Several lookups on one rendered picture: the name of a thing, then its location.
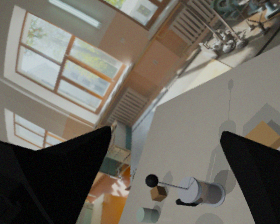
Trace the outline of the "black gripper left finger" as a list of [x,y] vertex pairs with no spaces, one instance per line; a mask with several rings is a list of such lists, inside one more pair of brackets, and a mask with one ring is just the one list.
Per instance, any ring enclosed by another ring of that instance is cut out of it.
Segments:
[[110,139],[102,126],[37,151],[0,141],[0,173],[24,184],[49,224],[75,224]]

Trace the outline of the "brown cube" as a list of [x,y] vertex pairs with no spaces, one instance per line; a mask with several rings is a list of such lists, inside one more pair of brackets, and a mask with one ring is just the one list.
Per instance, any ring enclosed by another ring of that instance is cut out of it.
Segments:
[[151,189],[151,201],[159,201],[161,202],[162,199],[165,199],[167,197],[167,194],[165,192],[165,187],[155,186],[154,188]]

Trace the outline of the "tan cardboard box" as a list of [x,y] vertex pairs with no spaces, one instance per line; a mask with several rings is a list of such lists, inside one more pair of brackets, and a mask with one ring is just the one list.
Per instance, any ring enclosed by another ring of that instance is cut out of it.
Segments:
[[252,139],[252,141],[257,143],[262,143],[267,147],[276,149],[280,147],[280,136],[277,136],[274,129],[271,129],[269,124],[265,123],[265,121],[261,121],[257,124],[251,132],[246,134],[245,138]]

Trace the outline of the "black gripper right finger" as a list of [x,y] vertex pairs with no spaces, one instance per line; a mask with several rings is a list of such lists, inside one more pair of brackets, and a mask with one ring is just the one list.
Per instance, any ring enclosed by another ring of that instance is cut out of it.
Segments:
[[280,151],[227,131],[220,144],[255,224],[280,224]]

